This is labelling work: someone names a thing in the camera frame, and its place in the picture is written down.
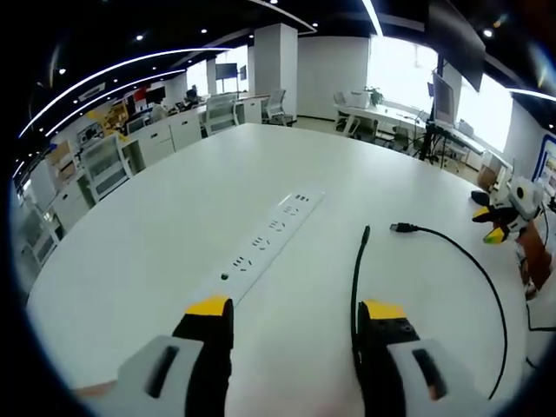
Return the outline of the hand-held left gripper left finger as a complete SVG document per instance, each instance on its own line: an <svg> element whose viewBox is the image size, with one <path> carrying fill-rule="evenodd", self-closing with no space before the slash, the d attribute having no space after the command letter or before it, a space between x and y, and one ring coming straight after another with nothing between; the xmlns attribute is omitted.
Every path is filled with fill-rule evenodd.
<svg viewBox="0 0 556 417"><path fill-rule="evenodd" d="M234 304L214 296L191 305L118 369L97 400L101 416L223 416L232 374Z"/></svg>

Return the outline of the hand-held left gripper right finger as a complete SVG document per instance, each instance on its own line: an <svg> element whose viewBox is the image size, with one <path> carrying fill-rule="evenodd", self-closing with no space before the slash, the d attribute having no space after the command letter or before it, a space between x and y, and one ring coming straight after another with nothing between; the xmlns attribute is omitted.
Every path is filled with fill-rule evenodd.
<svg viewBox="0 0 556 417"><path fill-rule="evenodd" d="M366 416L469 416L465 369L432 339L421 339L403 309L359 303L356 373Z"/></svg>

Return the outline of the person's left hand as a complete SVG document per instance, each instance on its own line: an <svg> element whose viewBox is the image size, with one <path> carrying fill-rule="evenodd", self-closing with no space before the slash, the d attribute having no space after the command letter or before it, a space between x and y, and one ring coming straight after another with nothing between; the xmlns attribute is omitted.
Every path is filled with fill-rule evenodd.
<svg viewBox="0 0 556 417"><path fill-rule="evenodd" d="M116 381L107 381L93 386L75 389L73 393L83 398L97 397L109 393L115 385Z"/></svg>

